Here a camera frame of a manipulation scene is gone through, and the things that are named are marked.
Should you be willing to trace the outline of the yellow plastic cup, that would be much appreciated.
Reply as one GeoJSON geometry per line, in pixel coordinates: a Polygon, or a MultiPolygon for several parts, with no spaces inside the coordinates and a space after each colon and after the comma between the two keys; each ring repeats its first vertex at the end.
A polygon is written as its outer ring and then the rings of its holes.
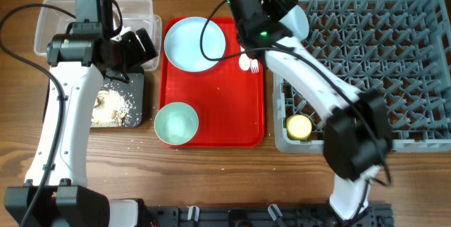
{"type": "Polygon", "coordinates": [[[286,130],[290,139],[306,140],[312,132],[312,124],[306,116],[296,114],[286,120],[286,130]]]}

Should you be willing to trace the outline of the food scraps pile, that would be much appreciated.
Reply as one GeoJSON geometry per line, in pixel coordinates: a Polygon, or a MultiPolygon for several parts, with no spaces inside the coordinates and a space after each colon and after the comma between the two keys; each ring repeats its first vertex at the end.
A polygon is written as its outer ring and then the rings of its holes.
{"type": "Polygon", "coordinates": [[[121,89],[122,82],[107,80],[94,102],[92,128],[126,127],[133,123],[132,111],[136,109],[135,96],[121,89]]]}

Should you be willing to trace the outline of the light blue plate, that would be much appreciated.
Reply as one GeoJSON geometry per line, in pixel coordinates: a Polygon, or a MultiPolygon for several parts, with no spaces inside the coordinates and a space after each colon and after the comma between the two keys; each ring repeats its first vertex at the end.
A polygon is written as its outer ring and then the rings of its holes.
{"type": "MultiPolygon", "coordinates": [[[[164,40],[167,59],[178,69],[197,73],[217,64],[204,58],[200,49],[200,35],[206,18],[183,18],[170,27],[164,40]]],[[[204,53],[212,59],[221,58],[226,50],[226,39],[217,24],[209,21],[203,35],[204,53]]]]}

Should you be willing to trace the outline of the light blue bowl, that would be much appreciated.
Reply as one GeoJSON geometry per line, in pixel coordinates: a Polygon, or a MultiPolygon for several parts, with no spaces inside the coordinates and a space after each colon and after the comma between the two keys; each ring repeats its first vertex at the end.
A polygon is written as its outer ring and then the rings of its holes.
{"type": "Polygon", "coordinates": [[[309,35],[309,21],[306,13],[299,5],[291,8],[279,22],[291,30],[293,36],[300,41],[306,39],[309,35]]]}

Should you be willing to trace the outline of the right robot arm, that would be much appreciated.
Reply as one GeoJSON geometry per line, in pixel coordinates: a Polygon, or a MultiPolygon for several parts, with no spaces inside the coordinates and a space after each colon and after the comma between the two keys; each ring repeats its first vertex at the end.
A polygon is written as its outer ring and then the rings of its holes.
{"type": "Polygon", "coordinates": [[[393,149],[383,97],[346,83],[302,45],[309,23],[298,0],[226,1],[244,53],[288,81],[325,121],[323,155],[335,173],[328,203],[342,223],[354,224],[393,149]]]}

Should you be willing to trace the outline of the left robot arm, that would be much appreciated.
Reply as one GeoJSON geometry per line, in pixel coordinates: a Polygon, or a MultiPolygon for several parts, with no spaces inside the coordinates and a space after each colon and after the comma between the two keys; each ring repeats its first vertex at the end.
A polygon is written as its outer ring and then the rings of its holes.
{"type": "Polygon", "coordinates": [[[109,70],[154,59],[145,29],[124,32],[115,0],[75,0],[72,22],[47,47],[47,105],[37,153],[4,205],[20,226],[155,226],[141,199],[110,200],[87,187],[86,155],[94,102],[109,70]]]}

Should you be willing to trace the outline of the mint green bowl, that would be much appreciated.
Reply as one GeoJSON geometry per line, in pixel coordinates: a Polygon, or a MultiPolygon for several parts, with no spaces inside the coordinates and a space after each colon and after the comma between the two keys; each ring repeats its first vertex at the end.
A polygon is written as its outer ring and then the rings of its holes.
{"type": "Polygon", "coordinates": [[[154,130],[158,138],[170,146],[188,143],[197,133],[197,112],[183,102],[163,106],[155,116],[154,130]]]}

